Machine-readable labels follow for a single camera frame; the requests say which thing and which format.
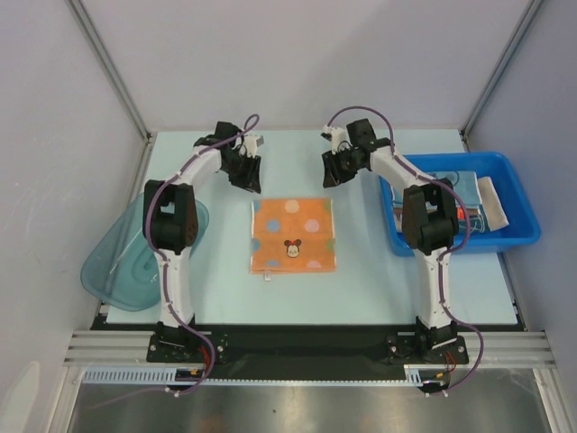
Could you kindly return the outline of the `Doraemon teal beige towel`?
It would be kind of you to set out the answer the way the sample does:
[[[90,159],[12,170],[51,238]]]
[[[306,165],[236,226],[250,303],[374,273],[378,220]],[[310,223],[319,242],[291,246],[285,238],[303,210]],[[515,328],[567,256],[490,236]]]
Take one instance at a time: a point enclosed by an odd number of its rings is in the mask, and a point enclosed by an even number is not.
[[[478,188],[481,195],[481,208],[483,212],[483,219],[470,220],[471,234],[485,234],[498,231],[509,226],[508,217],[501,205],[497,190],[489,176],[478,178]],[[390,188],[392,196],[392,209],[394,206],[402,207],[402,195]],[[401,222],[397,222],[393,215],[393,221],[398,233],[401,233]],[[459,221],[459,234],[464,234],[466,230],[466,222]]]

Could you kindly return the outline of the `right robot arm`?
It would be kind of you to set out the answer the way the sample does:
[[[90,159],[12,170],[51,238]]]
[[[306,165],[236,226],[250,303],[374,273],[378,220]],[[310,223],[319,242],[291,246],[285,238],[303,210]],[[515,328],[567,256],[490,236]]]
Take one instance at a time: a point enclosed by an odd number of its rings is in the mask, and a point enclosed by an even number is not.
[[[324,188],[340,186],[366,169],[402,194],[402,234],[417,260],[420,283],[415,350],[425,362],[438,361],[457,338],[447,300],[448,263],[459,232],[452,183],[417,168],[394,149],[392,139],[379,139],[367,119],[345,128],[327,124],[321,136],[331,144],[322,154]]]

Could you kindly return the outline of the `orange brown towel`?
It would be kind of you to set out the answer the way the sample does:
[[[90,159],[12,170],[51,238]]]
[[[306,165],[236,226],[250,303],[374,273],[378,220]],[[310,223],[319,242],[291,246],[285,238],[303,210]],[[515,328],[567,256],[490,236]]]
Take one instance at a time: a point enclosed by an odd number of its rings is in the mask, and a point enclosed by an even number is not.
[[[402,207],[396,207],[396,206],[393,207],[394,218],[399,223],[402,220],[402,214],[403,214]],[[470,220],[483,219],[483,212],[481,207],[468,208],[467,214],[469,215]],[[465,213],[460,207],[457,208],[457,217],[459,221],[465,220]]]

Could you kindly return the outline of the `light blue towel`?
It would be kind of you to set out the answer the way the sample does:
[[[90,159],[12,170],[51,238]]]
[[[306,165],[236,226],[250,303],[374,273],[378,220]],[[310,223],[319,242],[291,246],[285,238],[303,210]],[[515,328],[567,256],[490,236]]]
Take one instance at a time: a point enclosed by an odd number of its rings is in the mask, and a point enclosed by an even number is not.
[[[448,179],[455,193],[461,198],[466,207],[480,207],[481,195],[478,188],[477,175],[469,170],[433,171],[430,176],[437,180]]]

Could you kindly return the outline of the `peach orange patterned towel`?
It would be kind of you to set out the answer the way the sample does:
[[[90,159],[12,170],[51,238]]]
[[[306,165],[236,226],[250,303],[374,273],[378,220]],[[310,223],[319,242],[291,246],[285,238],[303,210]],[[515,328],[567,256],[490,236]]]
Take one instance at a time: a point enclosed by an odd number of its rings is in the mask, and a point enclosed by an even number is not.
[[[252,202],[253,274],[334,272],[330,198],[265,198]]]

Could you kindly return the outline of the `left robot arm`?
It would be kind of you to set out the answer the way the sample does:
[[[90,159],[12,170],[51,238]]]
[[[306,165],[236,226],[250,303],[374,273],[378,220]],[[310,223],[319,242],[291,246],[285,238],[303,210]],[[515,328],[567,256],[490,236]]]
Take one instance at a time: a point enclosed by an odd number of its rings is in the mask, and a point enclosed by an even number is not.
[[[190,360],[198,350],[197,337],[188,332],[195,318],[188,282],[190,251],[199,233],[195,194],[219,172],[232,186],[261,193],[258,148],[264,139],[252,133],[259,122],[257,114],[249,115],[243,128],[219,121],[211,134],[194,143],[174,174],[149,180],[144,187],[142,233],[159,267],[159,323],[177,329],[166,347],[180,361]]]

